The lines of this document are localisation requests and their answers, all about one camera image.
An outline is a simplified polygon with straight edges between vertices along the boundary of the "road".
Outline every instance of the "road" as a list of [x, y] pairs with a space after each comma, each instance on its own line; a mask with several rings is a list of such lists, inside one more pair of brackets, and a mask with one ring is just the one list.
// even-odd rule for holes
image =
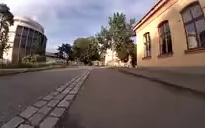
[[64, 128], [205, 128], [205, 96], [112, 69], [94, 69]]
[[56, 69], [0, 77], [0, 125], [85, 70]]
[[[0, 77], [0, 125], [86, 68]], [[64, 128], [205, 128], [205, 96], [94, 68], [63, 120]]]

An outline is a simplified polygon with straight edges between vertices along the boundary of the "tree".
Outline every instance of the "tree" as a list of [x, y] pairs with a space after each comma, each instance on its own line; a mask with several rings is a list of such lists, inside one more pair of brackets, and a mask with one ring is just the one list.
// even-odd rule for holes
[[134, 50], [134, 41], [132, 37], [135, 35], [133, 24], [135, 19], [126, 22], [126, 15], [123, 13], [114, 13], [113, 17], [109, 17], [110, 33], [112, 35], [112, 50], [118, 53], [119, 59], [127, 61], [129, 56], [133, 56], [131, 52]]
[[9, 26], [14, 23], [14, 16], [6, 4], [0, 4], [0, 49], [4, 52], [9, 48], [8, 33]]
[[96, 35], [95, 39], [99, 44], [100, 55], [106, 53], [108, 48], [111, 48], [112, 35], [107, 28], [102, 26], [101, 32]]
[[72, 46], [68, 43], [58, 46], [58, 49], [57, 49], [59, 51], [58, 56], [62, 59], [66, 59], [67, 64], [69, 60], [72, 60], [71, 49], [72, 49]]
[[78, 38], [72, 47], [74, 58], [85, 64], [91, 64], [100, 58], [98, 46], [94, 37]]

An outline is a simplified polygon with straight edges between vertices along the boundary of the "white building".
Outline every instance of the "white building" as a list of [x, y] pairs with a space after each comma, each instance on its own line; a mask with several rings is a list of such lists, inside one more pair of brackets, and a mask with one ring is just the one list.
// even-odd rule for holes
[[45, 55], [47, 38], [44, 28], [36, 21], [26, 17], [14, 17], [14, 25], [9, 30], [8, 44], [11, 48], [3, 54], [3, 59], [11, 63], [21, 62], [22, 58], [35, 52]]

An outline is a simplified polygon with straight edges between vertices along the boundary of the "cobblestone curb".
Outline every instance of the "cobblestone curb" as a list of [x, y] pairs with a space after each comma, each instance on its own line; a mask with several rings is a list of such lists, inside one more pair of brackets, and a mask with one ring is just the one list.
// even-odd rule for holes
[[39, 99], [1, 128], [56, 128], [91, 69]]

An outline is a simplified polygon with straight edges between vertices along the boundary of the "sky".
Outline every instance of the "sky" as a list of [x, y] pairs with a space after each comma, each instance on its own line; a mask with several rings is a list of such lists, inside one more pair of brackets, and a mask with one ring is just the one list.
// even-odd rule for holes
[[139, 21], [158, 0], [0, 0], [16, 16], [30, 17], [45, 28], [47, 52], [62, 43], [94, 36], [114, 12]]

